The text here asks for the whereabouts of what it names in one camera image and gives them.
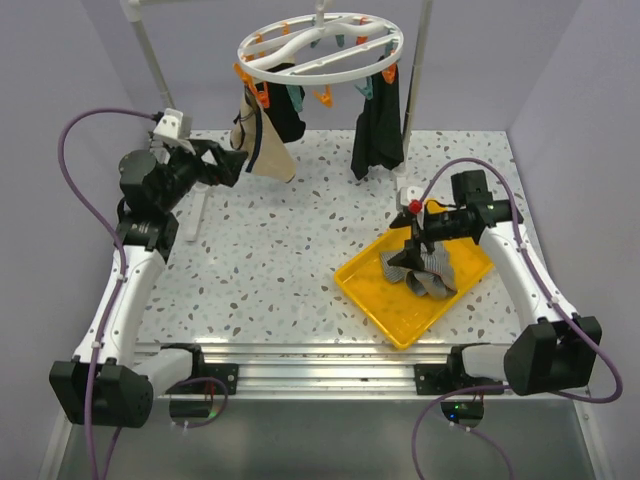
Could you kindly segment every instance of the white circular hanger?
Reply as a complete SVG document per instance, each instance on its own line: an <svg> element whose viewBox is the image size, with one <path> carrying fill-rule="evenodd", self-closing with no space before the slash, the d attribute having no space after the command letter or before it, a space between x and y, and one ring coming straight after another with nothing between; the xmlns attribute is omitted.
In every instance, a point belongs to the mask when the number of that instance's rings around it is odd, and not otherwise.
<svg viewBox="0 0 640 480"><path fill-rule="evenodd" d="M284 85L332 85L367 78L386 70L402 56L404 35L397 25L384 18L361 13L324 13L324 2L316 3L316 14L303 15L272 23L246 37L238 47L238 60L242 70L258 80ZM262 41L264 35L275 31L287 31L291 26L307 24L309 28ZM386 32L386 35L368 40L370 35ZM339 52L310 62L295 65L280 72L270 68L286 62L296 52L326 37L344 35L345 44L357 43ZM339 73L313 74L313 70L339 60L352 57L393 42L393 51L379 62L366 67Z"/></svg>

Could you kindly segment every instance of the black cloth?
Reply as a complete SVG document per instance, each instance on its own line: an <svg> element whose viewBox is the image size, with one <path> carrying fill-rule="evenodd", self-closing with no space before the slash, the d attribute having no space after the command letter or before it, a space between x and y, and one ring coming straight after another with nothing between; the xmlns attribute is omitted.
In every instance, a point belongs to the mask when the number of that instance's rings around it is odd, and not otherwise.
<svg viewBox="0 0 640 480"><path fill-rule="evenodd" d="M270 68L270 72L279 72L287 68L293 67L293 63L281 63L280 65ZM256 85L260 91L263 90L263 83ZM269 120L273 124L273 128L278 132L278 136L283 143L295 142L300 140L304 135L307 124L300 120L298 112L293 108L291 97L286 85L279 83L267 82L269 90L269 108L264 109ZM304 89L302 87L294 87L300 89L300 95L304 99Z"/></svg>
<svg viewBox="0 0 640 480"><path fill-rule="evenodd" d="M384 80L382 72L372 77L373 98L365 100L364 110L356 122L351 158L351 170L358 180L367 175L369 167L382 165L392 170L404 160L399 82L397 67L392 84Z"/></svg>

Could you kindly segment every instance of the white bracket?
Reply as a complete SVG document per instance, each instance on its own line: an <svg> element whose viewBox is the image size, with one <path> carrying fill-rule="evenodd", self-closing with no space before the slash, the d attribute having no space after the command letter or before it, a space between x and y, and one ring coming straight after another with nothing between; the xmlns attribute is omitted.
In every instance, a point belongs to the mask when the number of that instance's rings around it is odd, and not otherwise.
<svg viewBox="0 0 640 480"><path fill-rule="evenodd" d="M195 155L196 151L189 142L189 135L191 135L191 117L173 108L167 108L164 111L164 116L153 130L153 136L158 140L167 145L182 147Z"/></svg>

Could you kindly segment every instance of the hanging cloth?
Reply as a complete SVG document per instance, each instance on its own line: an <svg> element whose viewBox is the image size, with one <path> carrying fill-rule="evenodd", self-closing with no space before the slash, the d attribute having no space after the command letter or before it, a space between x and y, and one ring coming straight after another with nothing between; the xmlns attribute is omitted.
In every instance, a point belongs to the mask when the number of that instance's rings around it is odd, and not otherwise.
<svg viewBox="0 0 640 480"><path fill-rule="evenodd" d="M391 84L385 81L382 72L372 77L373 98L364 102L353 144L351 170L358 180L367 175L369 167L382 165L393 170L404 161L399 82L397 71Z"/></svg>
<svg viewBox="0 0 640 480"><path fill-rule="evenodd" d="M246 171L254 175L290 182L296 174L296 164L282 143L262 105L245 88L240 113L234 120L230 143L234 150L249 153Z"/></svg>
<svg viewBox="0 0 640 480"><path fill-rule="evenodd" d="M281 63L269 69L269 71L279 72L293 66L295 66L294 63ZM262 91L264 89L263 83L258 83L256 88ZM304 100L304 89L299 86L294 86L293 88L300 89L300 97ZM267 82L267 89L269 91L269 108L265 108L264 112L269 116L269 120L271 120L276 132L278 132L280 139L284 143L300 140L304 135L307 124L300 120L300 116L291 101L287 86Z"/></svg>

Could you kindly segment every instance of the orange clip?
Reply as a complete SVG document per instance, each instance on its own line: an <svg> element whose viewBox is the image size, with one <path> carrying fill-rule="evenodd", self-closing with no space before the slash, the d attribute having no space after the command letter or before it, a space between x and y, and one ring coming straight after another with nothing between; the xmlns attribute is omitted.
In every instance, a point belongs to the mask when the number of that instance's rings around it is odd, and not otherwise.
<svg viewBox="0 0 640 480"><path fill-rule="evenodd" d="M397 64L394 63L389 68L387 68L386 70L382 71L382 78L384 78L385 82L387 82L389 85L391 85L393 82L396 81L396 72L397 71L398 71L398 66L397 66Z"/></svg>
<svg viewBox="0 0 640 480"><path fill-rule="evenodd" d="M324 87L324 93L318 93L314 90L313 94L325 107L333 107L333 97L331 96L331 87L329 85Z"/></svg>
<svg viewBox="0 0 640 480"><path fill-rule="evenodd" d="M365 23L365 19L366 19L366 18L367 18L367 17L362 17L362 18L360 19L360 25L364 25L364 23ZM367 41L367 39L368 39L368 38L369 38L369 37L358 37L358 38L356 39L356 45L362 45L364 42L366 42L366 41Z"/></svg>
<svg viewBox="0 0 640 480"><path fill-rule="evenodd" d="M267 82L262 82L262 91L257 90L256 98L262 104L264 108L269 108L271 102L269 101L269 87L267 86Z"/></svg>
<svg viewBox="0 0 640 480"><path fill-rule="evenodd" d="M264 90L261 92L253 84L253 79L251 78L251 76L248 75L244 70L242 70L242 67L240 65L238 65L237 63L234 63L233 69L236 72L236 74L240 77L240 80L242 80L242 83L244 83L247 86L249 91L253 93L253 96L258 99L258 101L262 104L262 106L264 108L269 108L269 105L271 104L271 102L269 101L269 87L267 87L267 82L263 83Z"/></svg>
<svg viewBox="0 0 640 480"><path fill-rule="evenodd" d="M262 43L263 41L264 41L264 39L262 38L262 34L261 33L256 35L256 43ZM264 52L260 52L258 55L260 55L261 57L264 57Z"/></svg>

